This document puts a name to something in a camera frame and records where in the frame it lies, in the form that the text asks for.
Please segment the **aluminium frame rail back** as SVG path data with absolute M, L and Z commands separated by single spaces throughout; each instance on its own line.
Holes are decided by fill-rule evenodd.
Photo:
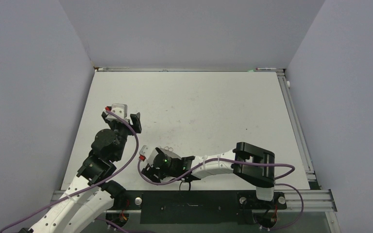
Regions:
M 279 72 L 284 73 L 284 68 L 226 68 L 226 67 L 206 67 L 206 68 L 134 68 L 134 67 L 95 67 L 97 72 Z

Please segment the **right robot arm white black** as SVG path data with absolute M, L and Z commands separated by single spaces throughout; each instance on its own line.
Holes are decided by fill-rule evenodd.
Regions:
M 234 149 L 220 154 L 188 157 L 144 145 L 139 158 L 146 164 L 139 166 L 138 172 L 151 184 L 191 183 L 209 176 L 234 174 L 256 187 L 258 206 L 267 208 L 274 202 L 275 154 L 249 143 L 238 142 Z

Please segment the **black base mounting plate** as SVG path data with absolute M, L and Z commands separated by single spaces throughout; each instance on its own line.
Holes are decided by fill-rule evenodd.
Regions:
M 285 195 L 275 192 L 271 201 L 255 190 L 126 191 L 107 210 L 106 219 L 120 226 L 140 214 L 141 224 L 254 224 L 287 209 Z

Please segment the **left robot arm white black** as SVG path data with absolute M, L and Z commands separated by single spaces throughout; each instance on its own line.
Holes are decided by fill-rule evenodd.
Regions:
M 123 108 L 107 106 L 102 118 L 108 128 L 96 133 L 70 185 L 38 222 L 21 233 L 78 233 L 101 212 L 125 204 L 125 188 L 112 180 L 123 168 L 114 163 L 122 159 L 127 138 L 142 132 L 140 113 L 127 115 Z

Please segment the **aluminium frame rail right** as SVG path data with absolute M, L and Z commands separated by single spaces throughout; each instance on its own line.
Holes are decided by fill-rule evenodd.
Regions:
M 278 82 L 280 84 L 280 88 L 283 94 L 283 98 L 285 101 L 285 105 L 288 111 L 288 115 L 290 118 L 290 122 L 292 125 L 292 129 L 294 132 L 295 140 L 298 146 L 298 150 L 303 162 L 304 170 L 307 175 L 315 175 L 314 166 L 312 164 L 312 160 L 306 145 L 306 140 L 303 134 L 303 130 L 297 116 L 294 103 L 292 101 L 292 97 L 290 94 L 290 85 L 288 80 L 286 79 L 284 70 L 279 70 L 277 73 Z

